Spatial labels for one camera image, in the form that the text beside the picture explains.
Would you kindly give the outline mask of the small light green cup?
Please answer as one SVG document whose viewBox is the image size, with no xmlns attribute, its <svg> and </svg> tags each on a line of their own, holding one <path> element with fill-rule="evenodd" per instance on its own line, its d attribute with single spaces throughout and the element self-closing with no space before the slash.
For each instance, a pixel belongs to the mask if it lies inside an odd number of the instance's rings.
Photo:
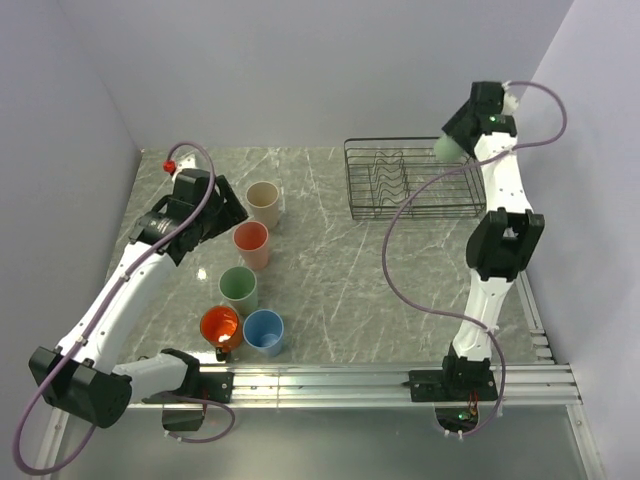
<svg viewBox="0 0 640 480">
<path fill-rule="evenodd" d="M 435 159 L 441 163 L 458 162 L 465 156 L 464 149 L 456 141 L 446 134 L 442 134 L 434 143 L 433 152 Z"/>
</svg>

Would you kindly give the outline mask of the tall green plastic cup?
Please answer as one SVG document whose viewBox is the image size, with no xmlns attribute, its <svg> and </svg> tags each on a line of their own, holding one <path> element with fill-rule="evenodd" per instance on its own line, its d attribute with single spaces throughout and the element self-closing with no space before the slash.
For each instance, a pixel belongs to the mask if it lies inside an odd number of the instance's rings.
<svg viewBox="0 0 640 480">
<path fill-rule="evenodd" d="M 243 317 L 258 308 L 257 277 L 253 270 L 236 266 L 220 277 L 218 287 L 224 299 Z"/>
</svg>

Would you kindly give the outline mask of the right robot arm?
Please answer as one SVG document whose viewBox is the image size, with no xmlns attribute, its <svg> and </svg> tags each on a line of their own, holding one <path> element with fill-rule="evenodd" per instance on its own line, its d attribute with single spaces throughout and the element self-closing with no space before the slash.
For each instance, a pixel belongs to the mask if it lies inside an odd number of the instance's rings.
<svg viewBox="0 0 640 480">
<path fill-rule="evenodd" d="M 515 152 L 514 97 L 499 82 L 471 86 L 468 100 L 443 126 L 436 141 L 437 160 L 479 165 L 485 190 L 485 215 L 466 246 L 471 287 L 461 323 L 443 360 L 440 386 L 462 399 L 476 390 L 496 398 L 490 370 L 491 340 L 504 299 L 528 265 L 545 220 L 534 213 L 524 192 Z"/>
</svg>

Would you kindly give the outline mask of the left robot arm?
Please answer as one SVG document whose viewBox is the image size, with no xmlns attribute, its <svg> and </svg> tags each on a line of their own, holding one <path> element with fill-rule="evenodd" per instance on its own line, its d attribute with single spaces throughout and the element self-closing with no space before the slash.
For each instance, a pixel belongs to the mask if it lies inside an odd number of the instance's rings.
<svg viewBox="0 0 640 480">
<path fill-rule="evenodd" d="M 194 168 L 178 172 L 172 192 L 137 219 L 90 309 L 54 349 L 39 347 L 29 359 L 42 399 L 109 428 L 131 403 L 169 394 L 180 402 L 203 398 L 200 362 L 190 354 L 165 348 L 132 363 L 118 358 L 141 313 L 185 256 L 247 217 L 224 176 L 211 180 Z"/>
</svg>

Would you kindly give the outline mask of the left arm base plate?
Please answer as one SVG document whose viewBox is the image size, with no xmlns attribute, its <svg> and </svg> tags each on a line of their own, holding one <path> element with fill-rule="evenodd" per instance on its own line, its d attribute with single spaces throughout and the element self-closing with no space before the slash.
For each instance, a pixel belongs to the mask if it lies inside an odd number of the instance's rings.
<svg viewBox="0 0 640 480">
<path fill-rule="evenodd" d="M 233 373 L 201 373 L 197 386 L 190 393 L 162 392 L 143 399 L 141 404 L 159 407 L 162 427 L 176 436 L 219 436 L 229 428 L 234 417 L 212 402 L 228 405 L 233 385 Z"/>
</svg>

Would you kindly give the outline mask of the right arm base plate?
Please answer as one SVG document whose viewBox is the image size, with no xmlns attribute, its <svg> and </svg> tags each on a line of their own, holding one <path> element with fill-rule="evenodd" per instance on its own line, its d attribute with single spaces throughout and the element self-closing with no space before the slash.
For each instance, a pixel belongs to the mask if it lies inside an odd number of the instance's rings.
<svg viewBox="0 0 640 480">
<path fill-rule="evenodd" d="M 444 370 L 410 370 L 403 383 L 413 403 L 433 403 L 435 417 L 445 434 L 464 436 L 480 425 L 480 403 L 497 401 L 501 396 L 491 371 L 466 376 Z"/>
</svg>

